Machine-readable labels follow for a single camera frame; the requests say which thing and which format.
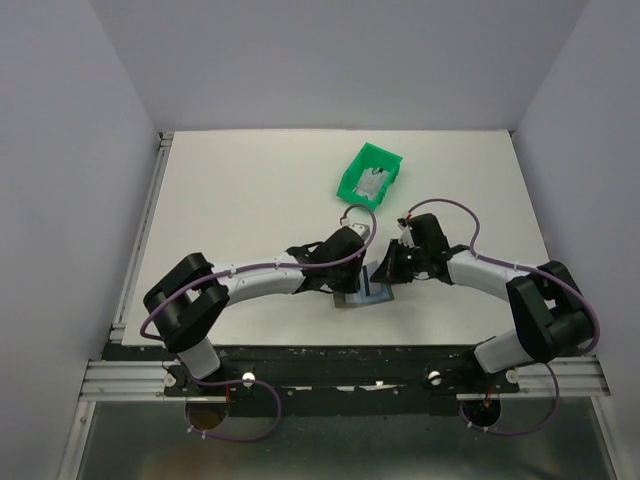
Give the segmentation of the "grey card holder wallet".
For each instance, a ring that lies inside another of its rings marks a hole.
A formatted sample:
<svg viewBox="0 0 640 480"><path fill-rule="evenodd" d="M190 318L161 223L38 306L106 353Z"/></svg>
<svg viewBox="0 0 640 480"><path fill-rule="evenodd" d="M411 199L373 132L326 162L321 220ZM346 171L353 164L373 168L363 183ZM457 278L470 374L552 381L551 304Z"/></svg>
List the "grey card holder wallet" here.
<svg viewBox="0 0 640 480"><path fill-rule="evenodd" d="M361 287L355 294L335 292L332 294L334 307L337 309L353 309L373 306L394 300L390 285L373 283Z"/></svg>

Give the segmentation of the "silver magnetic stripe card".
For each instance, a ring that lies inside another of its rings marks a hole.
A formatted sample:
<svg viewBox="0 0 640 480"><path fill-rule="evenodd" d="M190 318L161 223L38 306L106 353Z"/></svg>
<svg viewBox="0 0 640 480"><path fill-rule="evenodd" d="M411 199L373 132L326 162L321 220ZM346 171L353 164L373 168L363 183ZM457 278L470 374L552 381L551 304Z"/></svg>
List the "silver magnetic stripe card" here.
<svg viewBox="0 0 640 480"><path fill-rule="evenodd" d="M378 267L379 263L377 261L373 261L362 266L359 277L360 296L362 298L376 296L382 291L382 287L379 283L371 281L371 277Z"/></svg>

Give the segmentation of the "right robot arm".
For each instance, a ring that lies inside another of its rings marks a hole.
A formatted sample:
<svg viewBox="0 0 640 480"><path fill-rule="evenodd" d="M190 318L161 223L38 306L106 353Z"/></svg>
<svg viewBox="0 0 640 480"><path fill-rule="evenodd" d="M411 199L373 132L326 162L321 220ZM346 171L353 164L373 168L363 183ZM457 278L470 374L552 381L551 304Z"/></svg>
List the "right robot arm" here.
<svg viewBox="0 0 640 480"><path fill-rule="evenodd" d="M407 284L423 276L509 304L514 329L478 344L472 360L460 367L467 389L483 391L500 371L547 363L597 339L594 314L564 264L510 266L474 253L469 246L452 246L433 214L401 219L399 226L402 234L389 243L372 282Z"/></svg>

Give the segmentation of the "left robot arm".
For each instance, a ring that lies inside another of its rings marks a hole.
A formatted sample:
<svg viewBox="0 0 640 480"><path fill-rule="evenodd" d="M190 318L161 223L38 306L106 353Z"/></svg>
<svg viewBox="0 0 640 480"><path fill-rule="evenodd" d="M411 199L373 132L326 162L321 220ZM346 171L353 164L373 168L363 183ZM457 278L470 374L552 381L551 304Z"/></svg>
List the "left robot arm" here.
<svg viewBox="0 0 640 480"><path fill-rule="evenodd" d="M359 290L366 224L343 223L329 238L288 248L271 261L230 266L221 272L203 254L184 257L143 297L155 335L184 365L187 382L201 395L214 393L222 380L219 359L208 334L223 310L269 295L305 292L354 294Z"/></svg>

